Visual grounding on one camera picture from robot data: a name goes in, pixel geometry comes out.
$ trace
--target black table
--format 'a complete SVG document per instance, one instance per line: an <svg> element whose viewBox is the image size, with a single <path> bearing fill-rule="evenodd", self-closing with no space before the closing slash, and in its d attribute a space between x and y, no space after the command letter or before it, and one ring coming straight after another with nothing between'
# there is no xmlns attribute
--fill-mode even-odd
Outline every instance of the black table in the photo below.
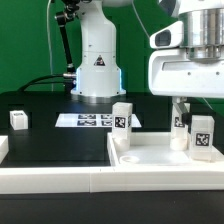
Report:
<svg viewBox="0 0 224 224"><path fill-rule="evenodd" d="M142 128L169 131L171 100L128 94ZM215 119L214 145L224 152L224 119L191 99L193 114ZM1 168L110 166L106 149L110 128L56 128L60 113L111 113L114 104L74 102L60 92L8 92L0 95L0 134L9 136L9 153ZM9 111L24 110L29 129L14 131ZM223 191L111 192L0 195L2 223L224 223Z"/></svg>

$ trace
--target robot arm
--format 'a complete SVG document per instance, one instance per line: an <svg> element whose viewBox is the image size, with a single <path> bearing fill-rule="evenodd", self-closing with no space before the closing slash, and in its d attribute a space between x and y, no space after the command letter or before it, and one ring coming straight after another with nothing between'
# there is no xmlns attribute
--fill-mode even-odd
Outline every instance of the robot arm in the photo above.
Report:
<svg viewBox="0 0 224 224"><path fill-rule="evenodd" d="M131 0L62 0L65 10L56 16L64 43L68 73L76 73L72 98L92 103L110 102L125 94L116 64L116 27L103 14L103 6L120 7ZM82 30L82 64L74 68L65 24L77 16Z"/></svg>
<svg viewBox="0 0 224 224"><path fill-rule="evenodd" d="M173 97L180 115L186 97L224 98L224 1L159 0L178 21L155 33L149 87Z"/></svg>

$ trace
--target white robot body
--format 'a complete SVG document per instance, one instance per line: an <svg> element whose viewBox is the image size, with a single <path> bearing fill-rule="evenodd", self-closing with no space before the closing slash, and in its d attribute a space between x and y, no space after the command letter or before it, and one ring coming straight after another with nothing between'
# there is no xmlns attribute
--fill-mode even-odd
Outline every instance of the white robot body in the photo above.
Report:
<svg viewBox="0 0 224 224"><path fill-rule="evenodd" d="M128 1L98 0L79 4L82 64L77 69L76 88L71 91L74 98L104 103L126 93L121 87L121 70L116 64L116 28L102 10L102 4L115 6L116 2L124 5Z"/></svg>
<svg viewBox="0 0 224 224"><path fill-rule="evenodd" d="M220 60L199 63L186 57L186 49L160 50L149 62L153 94L176 97L224 97L224 49Z"/></svg>
<svg viewBox="0 0 224 224"><path fill-rule="evenodd" d="M162 1L169 6L169 0ZM224 0L179 0L169 14L179 21L150 38L150 46L158 50L149 60L150 90L155 95L224 98Z"/></svg>

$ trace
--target white paper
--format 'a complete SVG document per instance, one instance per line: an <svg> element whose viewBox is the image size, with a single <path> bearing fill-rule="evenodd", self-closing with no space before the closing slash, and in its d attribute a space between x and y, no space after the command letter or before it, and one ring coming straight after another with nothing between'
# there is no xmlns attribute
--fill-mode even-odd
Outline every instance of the white paper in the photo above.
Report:
<svg viewBox="0 0 224 224"><path fill-rule="evenodd" d="M112 127L112 114L60 114L55 127ZM135 114L132 114L132 127L141 127Z"/></svg>

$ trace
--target green backdrop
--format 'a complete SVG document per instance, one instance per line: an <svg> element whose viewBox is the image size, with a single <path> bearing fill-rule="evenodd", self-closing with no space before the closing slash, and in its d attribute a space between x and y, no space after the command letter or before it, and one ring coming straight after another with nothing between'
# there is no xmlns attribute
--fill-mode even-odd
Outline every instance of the green backdrop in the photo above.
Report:
<svg viewBox="0 0 224 224"><path fill-rule="evenodd" d="M156 0L135 0L139 16L149 34L175 19L168 17ZM48 0L4 1L0 20L0 93L17 90L28 81L50 74L47 42ZM54 20L63 10L61 0L50 8L54 74L66 71L59 28ZM123 87L128 92L148 92L148 59L152 53L132 6L104 8L105 15L117 27L117 64L122 69ZM79 20L67 25L72 57L76 67L81 63L81 30ZM37 86L30 90L51 90ZM222 100L209 100L214 109L224 114Z"/></svg>

